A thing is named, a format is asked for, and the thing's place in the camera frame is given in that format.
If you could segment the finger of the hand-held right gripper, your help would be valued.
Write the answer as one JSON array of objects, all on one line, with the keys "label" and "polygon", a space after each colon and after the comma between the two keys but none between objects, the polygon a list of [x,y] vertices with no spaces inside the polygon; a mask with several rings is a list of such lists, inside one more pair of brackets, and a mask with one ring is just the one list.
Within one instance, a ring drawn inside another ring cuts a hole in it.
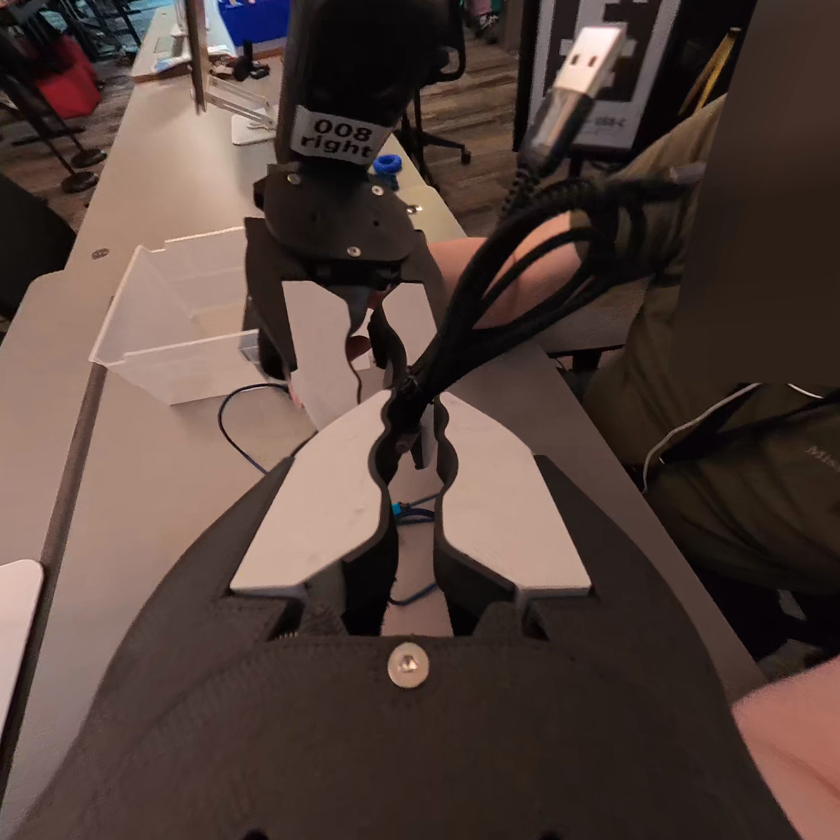
[{"label": "finger of the hand-held right gripper", "polygon": [[371,289],[284,280],[282,290],[297,365],[290,385],[321,431],[360,402],[361,379],[347,342],[364,325]]},{"label": "finger of the hand-held right gripper", "polygon": [[371,381],[384,389],[405,374],[436,335],[433,305],[443,277],[432,253],[414,253],[391,282],[367,290]]}]

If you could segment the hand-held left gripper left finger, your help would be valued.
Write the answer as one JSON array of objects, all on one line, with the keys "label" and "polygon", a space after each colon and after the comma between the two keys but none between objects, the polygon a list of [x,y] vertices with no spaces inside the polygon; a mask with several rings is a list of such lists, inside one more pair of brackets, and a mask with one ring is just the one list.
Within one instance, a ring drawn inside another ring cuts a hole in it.
[{"label": "hand-held left gripper left finger", "polygon": [[381,390],[293,456],[229,584],[334,610],[349,634],[380,634],[398,567],[388,483],[398,457]]}]

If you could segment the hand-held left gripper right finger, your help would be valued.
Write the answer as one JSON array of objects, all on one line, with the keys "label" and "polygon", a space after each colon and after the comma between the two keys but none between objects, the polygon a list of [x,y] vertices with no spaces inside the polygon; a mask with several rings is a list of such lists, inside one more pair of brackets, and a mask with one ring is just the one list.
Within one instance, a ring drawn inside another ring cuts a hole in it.
[{"label": "hand-held left gripper right finger", "polygon": [[538,458],[513,432],[456,395],[434,406],[434,575],[454,634],[488,607],[525,616],[536,602],[586,597],[592,580]]}]

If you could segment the clear plastic bin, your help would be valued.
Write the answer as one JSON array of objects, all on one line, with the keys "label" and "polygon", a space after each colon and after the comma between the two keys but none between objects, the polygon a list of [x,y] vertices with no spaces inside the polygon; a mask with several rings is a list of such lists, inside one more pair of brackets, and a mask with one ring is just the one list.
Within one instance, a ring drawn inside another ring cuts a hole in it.
[{"label": "clear plastic bin", "polygon": [[103,321],[90,362],[165,405],[281,383],[259,365],[245,326],[243,227],[138,246]]}]

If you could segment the person's left forearm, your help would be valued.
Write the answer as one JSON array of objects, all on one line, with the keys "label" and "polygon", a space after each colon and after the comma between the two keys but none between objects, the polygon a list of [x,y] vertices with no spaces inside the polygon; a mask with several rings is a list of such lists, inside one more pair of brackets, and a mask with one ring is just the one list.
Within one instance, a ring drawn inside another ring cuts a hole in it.
[{"label": "person's left forearm", "polygon": [[839,658],[755,690],[732,715],[800,837],[838,839]]}]

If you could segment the person's right forearm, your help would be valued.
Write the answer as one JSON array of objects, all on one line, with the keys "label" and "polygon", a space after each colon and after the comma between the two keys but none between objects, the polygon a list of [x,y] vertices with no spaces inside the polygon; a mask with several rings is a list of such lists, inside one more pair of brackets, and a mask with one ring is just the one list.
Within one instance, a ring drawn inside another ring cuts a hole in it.
[{"label": "person's right forearm", "polygon": [[[550,219],[536,228],[516,247],[493,281],[497,282],[509,268],[520,263],[530,251],[544,241],[570,229],[571,215],[568,213]],[[459,238],[431,244],[430,251],[442,275],[440,282],[427,289],[427,297],[436,322],[441,322],[460,274],[484,241],[483,238]],[[536,260],[499,296],[476,327],[489,329],[503,326],[548,300],[579,269],[581,254],[584,252],[583,245],[566,244]]]}]

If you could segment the clear acrylic sign holder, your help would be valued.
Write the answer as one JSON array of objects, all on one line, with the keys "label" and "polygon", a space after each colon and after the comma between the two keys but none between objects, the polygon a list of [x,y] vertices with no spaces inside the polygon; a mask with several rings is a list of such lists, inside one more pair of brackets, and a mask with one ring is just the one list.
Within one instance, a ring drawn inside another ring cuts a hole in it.
[{"label": "clear acrylic sign holder", "polygon": [[275,139],[278,109],[267,97],[242,82],[219,78],[209,70],[203,70],[193,82],[197,112],[206,112],[211,107],[231,114],[230,139],[234,146]]}]

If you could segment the person in olive jacket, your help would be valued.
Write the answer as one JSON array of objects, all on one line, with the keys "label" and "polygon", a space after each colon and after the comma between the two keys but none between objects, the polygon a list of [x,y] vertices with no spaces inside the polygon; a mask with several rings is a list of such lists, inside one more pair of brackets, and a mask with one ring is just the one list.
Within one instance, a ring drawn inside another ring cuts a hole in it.
[{"label": "person in olive jacket", "polygon": [[838,403],[665,462],[690,421],[747,384],[691,382],[669,369],[699,190],[646,211],[644,297],[623,350],[586,387],[584,409],[624,466],[641,470],[660,445],[645,498],[689,562],[754,585],[837,595]]}]

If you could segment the black fabric chair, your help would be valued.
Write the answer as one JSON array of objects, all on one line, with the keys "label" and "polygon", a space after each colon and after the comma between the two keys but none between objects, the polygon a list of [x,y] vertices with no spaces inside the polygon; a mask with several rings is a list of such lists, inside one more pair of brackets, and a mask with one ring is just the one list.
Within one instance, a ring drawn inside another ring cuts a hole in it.
[{"label": "black fabric chair", "polygon": [[413,106],[414,121],[411,122],[408,108],[403,111],[402,120],[395,130],[395,138],[403,147],[408,157],[424,182],[438,190],[438,185],[428,169],[425,160],[425,150],[428,146],[441,149],[456,150],[462,165],[471,162],[471,152],[463,143],[447,140],[424,129],[421,93],[439,83],[457,81],[466,72],[466,37],[462,15],[462,3],[457,1],[445,2],[447,15],[446,35],[437,48],[437,57],[433,68],[428,72],[422,86],[414,92],[410,105]]}]

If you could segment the blue storage bin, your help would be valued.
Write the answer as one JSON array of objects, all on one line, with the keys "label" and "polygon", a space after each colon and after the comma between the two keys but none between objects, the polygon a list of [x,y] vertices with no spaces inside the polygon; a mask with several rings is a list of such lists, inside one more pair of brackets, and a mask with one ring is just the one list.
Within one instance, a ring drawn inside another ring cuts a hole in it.
[{"label": "blue storage bin", "polygon": [[217,1],[217,10],[236,47],[287,37],[291,1]]}]

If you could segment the black mesh chair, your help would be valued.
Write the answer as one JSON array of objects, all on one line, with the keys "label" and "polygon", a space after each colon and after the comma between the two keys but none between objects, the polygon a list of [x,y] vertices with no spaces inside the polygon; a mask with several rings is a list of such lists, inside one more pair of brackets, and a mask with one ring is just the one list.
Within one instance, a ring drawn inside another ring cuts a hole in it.
[{"label": "black mesh chair", "polygon": [[1,175],[2,319],[14,319],[36,279],[66,267],[76,239],[45,200]]}]

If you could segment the red bag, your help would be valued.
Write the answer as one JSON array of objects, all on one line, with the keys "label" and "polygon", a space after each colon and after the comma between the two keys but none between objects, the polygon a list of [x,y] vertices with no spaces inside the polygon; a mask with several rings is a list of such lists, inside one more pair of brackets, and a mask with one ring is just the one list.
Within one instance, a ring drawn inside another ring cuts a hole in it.
[{"label": "red bag", "polygon": [[64,120],[91,116],[102,99],[92,63],[72,37],[60,35],[51,46],[59,68],[37,77],[37,89]]}]

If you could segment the black white marker board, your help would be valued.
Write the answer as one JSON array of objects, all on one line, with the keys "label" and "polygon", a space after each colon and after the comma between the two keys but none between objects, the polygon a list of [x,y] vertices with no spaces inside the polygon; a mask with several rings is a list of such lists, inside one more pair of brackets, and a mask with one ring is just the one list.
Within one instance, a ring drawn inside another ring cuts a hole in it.
[{"label": "black white marker board", "polygon": [[623,25],[623,52],[574,149],[605,160],[639,150],[644,145],[646,112],[656,109],[664,94],[681,5],[679,1],[524,2],[513,149],[519,147],[543,94],[570,57],[579,31],[591,25]]}]

